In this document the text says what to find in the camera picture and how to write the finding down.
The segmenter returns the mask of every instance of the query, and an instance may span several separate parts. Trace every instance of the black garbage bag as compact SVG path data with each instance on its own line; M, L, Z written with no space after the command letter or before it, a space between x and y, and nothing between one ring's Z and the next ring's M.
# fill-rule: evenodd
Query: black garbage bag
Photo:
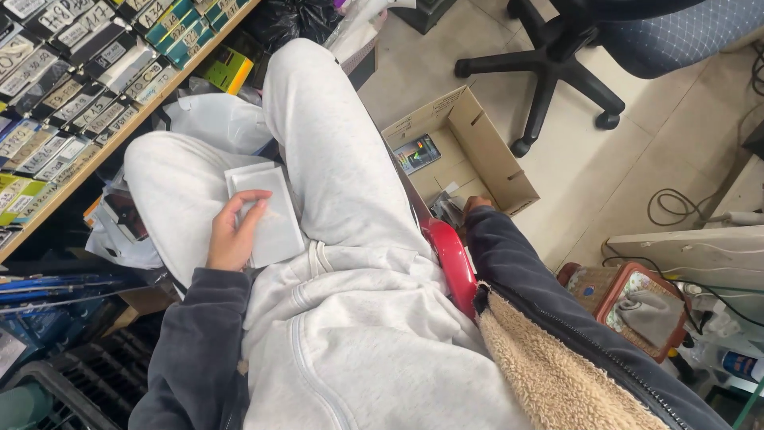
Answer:
M242 26L272 54L298 37L323 44L340 20L332 0L263 0Z

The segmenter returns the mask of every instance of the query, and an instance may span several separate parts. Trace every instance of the person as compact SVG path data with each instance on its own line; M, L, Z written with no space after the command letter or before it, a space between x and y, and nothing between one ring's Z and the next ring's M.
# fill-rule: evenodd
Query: person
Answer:
M229 200L223 171L262 160L169 132L125 154L138 211L186 291L165 313L129 428L727 428L587 314L479 197L465 222L487 282L480 330L457 310L377 128L326 49L298 39L278 50L263 109L309 243L254 284L241 269L269 193Z

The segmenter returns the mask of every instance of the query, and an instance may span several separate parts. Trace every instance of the tiled floor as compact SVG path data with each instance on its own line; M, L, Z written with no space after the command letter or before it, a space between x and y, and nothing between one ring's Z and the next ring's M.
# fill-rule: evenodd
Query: tiled floor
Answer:
M546 0L533 2L545 18L556 15ZM533 97L531 73L453 76L459 58L531 49L520 23L507 18L506 3L457 0L426 36L389 14L378 44L379 69L359 91L377 125L383 129L467 84L505 141L519 138ZM616 129L598 130L600 108L559 83L539 140L520 159L541 200L514 220L549 268L567 261L598 264L601 243L610 236L690 227L691 221L651 224L648 199L665 187L696 202L715 192L735 159L738 122L762 101L748 85L753 58L747 48L641 80L601 47L578 53L627 108ZM759 109L754 113L746 124L755 122Z

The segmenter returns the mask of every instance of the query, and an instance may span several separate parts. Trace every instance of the red chair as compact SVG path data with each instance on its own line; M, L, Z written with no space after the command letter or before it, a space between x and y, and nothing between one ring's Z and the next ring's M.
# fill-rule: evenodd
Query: red chair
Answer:
M432 217L424 200L393 158L391 151L390 158L398 172L403 189L406 190L412 212L419 222L419 229L438 256L448 290L451 293L451 301L459 311L474 321L475 309L472 306L472 298L475 297L475 292L478 289L478 281L472 273L472 266L459 236L447 223Z

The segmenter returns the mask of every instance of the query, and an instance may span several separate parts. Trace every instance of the right hand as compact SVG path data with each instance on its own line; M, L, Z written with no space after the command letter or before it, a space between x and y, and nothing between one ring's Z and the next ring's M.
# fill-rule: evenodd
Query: right hand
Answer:
M254 228L268 207L267 198L273 193L265 190L239 191L212 219L212 235L207 253L208 269L239 271L247 264L254 245ZM236 213L245 202L257 200L236 230Z
M485 197L472 196L467 199L467 204L465 204L465 210L464 210L465 218L467 217L467 214L470 213L470 210L473 210L474 208L478 206L494 207L494 204L492 204L490 200L488 200Z

